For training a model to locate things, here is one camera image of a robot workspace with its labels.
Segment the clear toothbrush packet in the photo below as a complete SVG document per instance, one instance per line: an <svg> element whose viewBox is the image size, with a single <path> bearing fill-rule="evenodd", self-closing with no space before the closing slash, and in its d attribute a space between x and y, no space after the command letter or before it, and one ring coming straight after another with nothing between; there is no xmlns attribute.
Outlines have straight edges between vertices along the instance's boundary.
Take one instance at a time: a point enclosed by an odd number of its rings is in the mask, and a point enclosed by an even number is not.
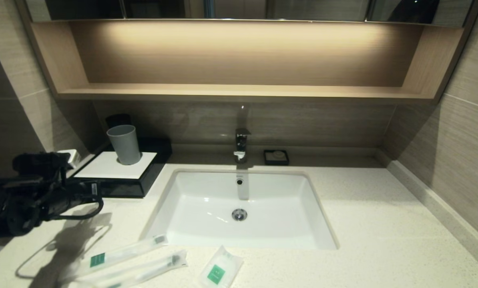
<svg viewBox="0 0 478 288"><path fill-rule="evenodd" d="M80 277L72 282L76 283L78 288L128 288L187 265L187 251L180 250L168 257L96 276Z"/></svg>

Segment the black box with white top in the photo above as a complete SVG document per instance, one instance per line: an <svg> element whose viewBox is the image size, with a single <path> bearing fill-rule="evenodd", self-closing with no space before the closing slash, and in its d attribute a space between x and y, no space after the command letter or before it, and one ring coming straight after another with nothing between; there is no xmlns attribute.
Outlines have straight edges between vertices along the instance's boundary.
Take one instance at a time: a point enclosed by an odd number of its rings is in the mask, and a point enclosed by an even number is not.
<svg viewBox="0 0 478 288"><path fill-rule="evenodd" d="M116 152L111 145L108 145L83 168L80 168L73 178L90 181L102 179L139 180L148 194L172 155L173 149L170 139L139 138L138 143L142 153L138 163L128 166L120 164Z"/></svg>

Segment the grey plastic cup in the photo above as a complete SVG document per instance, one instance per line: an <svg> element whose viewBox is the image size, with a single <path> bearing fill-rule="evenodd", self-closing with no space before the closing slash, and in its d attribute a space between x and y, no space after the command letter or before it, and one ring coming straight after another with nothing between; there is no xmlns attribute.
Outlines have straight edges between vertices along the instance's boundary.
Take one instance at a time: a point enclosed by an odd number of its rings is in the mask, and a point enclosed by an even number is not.
<svg viewBox="0 0 478 288"><path fill-rule="evenodd" d="M117 154L120 164L133 165L140 161L141 152L139 150L135 126L114 126L108 129L106 134Z"/></svg>

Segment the dental kit packet green label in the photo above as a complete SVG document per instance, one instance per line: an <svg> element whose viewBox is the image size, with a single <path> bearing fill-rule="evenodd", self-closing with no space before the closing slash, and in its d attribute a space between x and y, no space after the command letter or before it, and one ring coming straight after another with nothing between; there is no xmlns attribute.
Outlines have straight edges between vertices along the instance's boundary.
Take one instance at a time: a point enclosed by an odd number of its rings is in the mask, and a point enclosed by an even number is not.
<svg viewBox="0 0 478 288"><path fill-rule="evenodd" d="M168 244L166 235L149 237L134 244L123 246L73 262L59 275L58 281L67 282L87 276L99 270L120 264Z"/></svg>

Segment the white sink basin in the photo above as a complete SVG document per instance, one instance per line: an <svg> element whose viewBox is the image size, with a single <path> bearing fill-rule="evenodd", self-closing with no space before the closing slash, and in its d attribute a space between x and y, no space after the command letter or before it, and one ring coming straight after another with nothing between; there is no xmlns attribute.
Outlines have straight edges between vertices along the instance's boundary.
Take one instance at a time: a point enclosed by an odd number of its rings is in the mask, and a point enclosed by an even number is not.
<svg viewBox="0 0 478 288"><path fill-rule="evenodd" d="M237 208L246 220L232 219ZM141 239L157 235L173 246L339 248L314 186L298 172L176 170Z"/></svg>

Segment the small sachet green label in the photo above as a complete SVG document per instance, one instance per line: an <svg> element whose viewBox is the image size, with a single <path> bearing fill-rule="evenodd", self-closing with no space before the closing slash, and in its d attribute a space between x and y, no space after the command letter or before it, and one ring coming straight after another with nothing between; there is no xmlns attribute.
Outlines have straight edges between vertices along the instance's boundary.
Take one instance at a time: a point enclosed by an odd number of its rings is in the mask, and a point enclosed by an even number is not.
<svg viewBox="0 0 478 288"><path fill-rule="evenodd" d="M243 263L242 257L231 254L221 246L197 277L198 287L231 288Z"/></svg>

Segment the chrome faucet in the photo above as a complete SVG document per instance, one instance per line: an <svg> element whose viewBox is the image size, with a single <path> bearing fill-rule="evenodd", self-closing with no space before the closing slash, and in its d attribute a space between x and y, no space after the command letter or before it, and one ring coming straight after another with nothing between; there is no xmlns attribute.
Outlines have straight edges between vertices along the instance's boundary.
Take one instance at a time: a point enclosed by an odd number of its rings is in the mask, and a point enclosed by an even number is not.
<svg viewBox="0 0 478 288"><path fill-rule="evenodd" d="M237 112L237 127L235 129L235 151L234 160L237 164L243 164L247 161L247 138L251 135L247 128L247 118L249 115L249 104L241 104Z"/></svg>

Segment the black soap dish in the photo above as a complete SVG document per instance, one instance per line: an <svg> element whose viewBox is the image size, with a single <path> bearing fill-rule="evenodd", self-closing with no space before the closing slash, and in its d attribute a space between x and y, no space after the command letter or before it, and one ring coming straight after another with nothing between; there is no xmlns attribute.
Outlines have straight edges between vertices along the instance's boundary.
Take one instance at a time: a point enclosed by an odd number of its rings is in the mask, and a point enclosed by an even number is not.
<svg viewBox="0 0 478 288"><path fill-rule="evenodd" d="M285 152L285 158L284 159L276 159L272 156L272 152L276 150L264 150L263 151L263 158L265 161L265 164L267 166L288 166L290 164L289 156L287 151L281 150Z"/></svg>

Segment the mirror cabinet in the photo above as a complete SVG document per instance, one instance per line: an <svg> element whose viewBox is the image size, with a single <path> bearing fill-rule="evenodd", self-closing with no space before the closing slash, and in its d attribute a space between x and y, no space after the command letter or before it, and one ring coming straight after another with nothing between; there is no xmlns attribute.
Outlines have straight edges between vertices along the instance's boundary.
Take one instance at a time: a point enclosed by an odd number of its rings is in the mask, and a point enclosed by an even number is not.
<svg viewBox="0 0 478 288"><path fill-rule="evenodd" d="M23 0L33 22L221 19L462 27L474 0Z"/></svg>

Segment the wooden wall shelf niche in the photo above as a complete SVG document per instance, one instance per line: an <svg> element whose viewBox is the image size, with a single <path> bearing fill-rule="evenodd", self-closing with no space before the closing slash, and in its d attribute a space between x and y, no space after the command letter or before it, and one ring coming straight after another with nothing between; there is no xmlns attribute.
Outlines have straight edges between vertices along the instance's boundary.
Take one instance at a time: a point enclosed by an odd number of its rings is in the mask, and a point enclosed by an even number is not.
<svg viewBox="0 0 478 288"><path fill-rule="evenodd" d="M462 27L396 22L117 19L19 14L66 100L435 103L478 15Z"/></svg>

